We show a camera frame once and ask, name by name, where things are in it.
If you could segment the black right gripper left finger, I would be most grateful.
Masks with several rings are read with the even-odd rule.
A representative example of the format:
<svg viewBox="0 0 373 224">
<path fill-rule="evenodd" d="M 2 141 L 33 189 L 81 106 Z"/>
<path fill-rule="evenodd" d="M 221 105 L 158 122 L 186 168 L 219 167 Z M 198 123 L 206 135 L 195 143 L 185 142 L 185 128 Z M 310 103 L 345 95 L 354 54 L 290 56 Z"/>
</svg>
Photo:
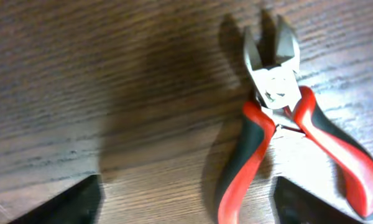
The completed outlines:
<svg viewBox="0 0 373 224">
<path fill-rule="evenodd" d="M 93 174 L 10 224 L 94 224 L 103 202 L 101 176 Z"/>
</svg>

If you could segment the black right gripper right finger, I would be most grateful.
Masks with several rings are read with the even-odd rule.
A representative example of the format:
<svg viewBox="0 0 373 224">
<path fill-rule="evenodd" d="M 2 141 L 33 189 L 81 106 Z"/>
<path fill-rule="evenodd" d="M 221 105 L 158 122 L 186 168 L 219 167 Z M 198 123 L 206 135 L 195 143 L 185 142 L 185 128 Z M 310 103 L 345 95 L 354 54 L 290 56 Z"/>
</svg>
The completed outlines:
<svg viewBox="0 0 373 224">
<path fill-rule="evenodd" d="M 272 200 L 279 224 L 362 224 L 282 176 Z"/>
</svg>

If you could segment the red handled cutting pliers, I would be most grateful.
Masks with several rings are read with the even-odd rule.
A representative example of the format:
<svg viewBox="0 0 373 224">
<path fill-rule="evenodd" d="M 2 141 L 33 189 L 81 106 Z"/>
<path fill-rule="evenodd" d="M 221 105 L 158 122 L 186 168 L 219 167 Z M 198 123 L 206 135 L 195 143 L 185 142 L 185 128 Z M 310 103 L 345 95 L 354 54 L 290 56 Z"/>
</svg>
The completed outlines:
<svg viewBox="0 0 373 224">
<path fill-rule="evenodd" d="M 278 129 L 304 134 L 341 168 L 346 199 L 357 215 L 373 220 L 373 157 L 330 121 L 313 90 L 300 86 L 300 48 L 290 24 L 279 17 L 274 61 L 264 65 L 250 27 L 244 29 L 242 55 L 255 97 L 242 106 L 242 128 L 216 191 L 216 221 L 237 223 L 246 192 Z"/>
</svg>

